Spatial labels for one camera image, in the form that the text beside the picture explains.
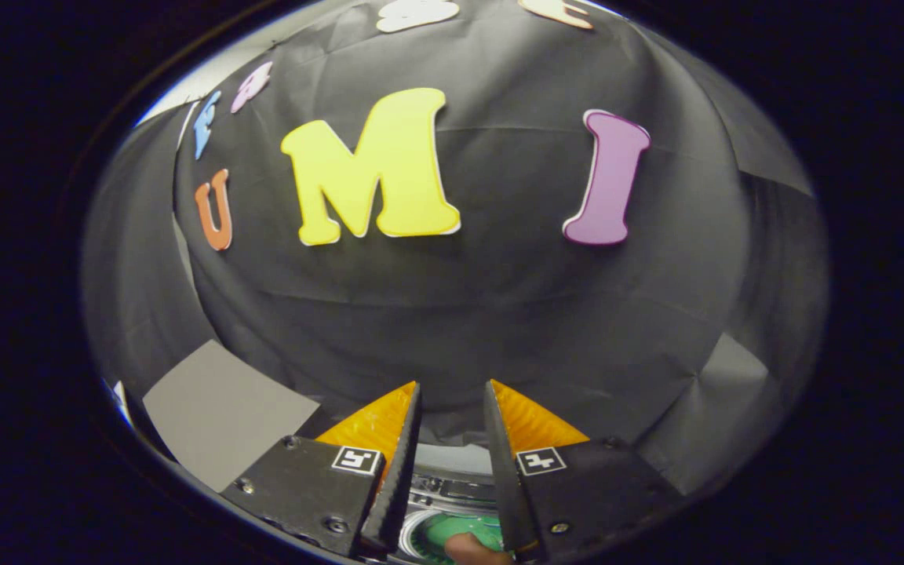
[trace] screw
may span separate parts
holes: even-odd
[[[334,518],[331,516],[330,518],[323,520],[323,526],[326,526],[327,530],[330,532],[334,532],[335,534],[347,534],[348,533],[348,523],[343,519]]]
[[[240,476],[240,478],[236,480],[236,487],[245,494],[253,494],[254,491],[252,480],[245,478],[245,476]]]

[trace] black fabric backdrop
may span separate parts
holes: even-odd
[[[590,436],[637,443],[726,333],[771,369],[778,402],[741,421],[696,411],[679,425],[725,418],[753,428],[738,440],[749,448],[728,451],[722,466],[741,465],[803,389],[828,303],[817,205],[782,135],[692,55],[602,11],[587,31],[509,0],[462,2],[452,20],[383,35],[374,28],[383,4],[324,17],[215,87],[222,100],[200,160],[191,126],[204,100],[129,140],[97,204],[111,221],[90,219],[86,235],[90,248],[118,253],[90,250],[85,264],[86,317],[108,382],[125,379],[136,402],[213,329],[334,419],[417,380],[424,441],[482,444],[482,384],[495,378]],[[266,61],[269,85],[230,114],[240,83]],[[446,94],[436,143],[462,229],[415,239],[344,230],[330,246],[304,246],[281,138],[324,119],[354,150],[377,100],[413,87]],[[560,234],[584,197],[589,108],[652,136],[620,246]],[[180,315],[193,293],[175,272],[165,218],[162,187],[183,128],[173,207],[207,319]],[[194,192],[222,168],[234,235],[215,251]],[[115,206],[116,194],[133,203]],[[381,200],[374,206],[373,217]],[[185,334],[172,340],[179,326]],[[668,453],[678,447],[652,450],[686,490],[714,479],[710,465]]]

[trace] pink letter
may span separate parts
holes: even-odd
[[[585,128],[595,135],[592,172],[578,215],[563,222],[563,236],[586,246],[609,246],[627,237],[623,215],[641,151],[651,146],[645,129],[602,110],[585,112]]]
[[[251,100],[252,97],[257,96],[257,93],[267,85],[267,80],[270,79],[270,67],[272,67],[272,65],[273,62],[271,61],[265,62],[265,64],[258,67],[256,71],[251,72],[246,80],[243,80],[242,85],[239,86],[239,93],[236,94],[236,100],[232,101],[232,114],[235,114],[240,108],[243,108],[243,105],[246,104],[247,100]]]

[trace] finger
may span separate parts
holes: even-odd
[[[449,538],[445,542],[445,553],[456,565],[513,565],[512,556],[491,551],[469,532]]]

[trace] gray square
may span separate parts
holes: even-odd
[[[215,341],[180,361],[143,401],[173,457],[216,493],[319,407]]]

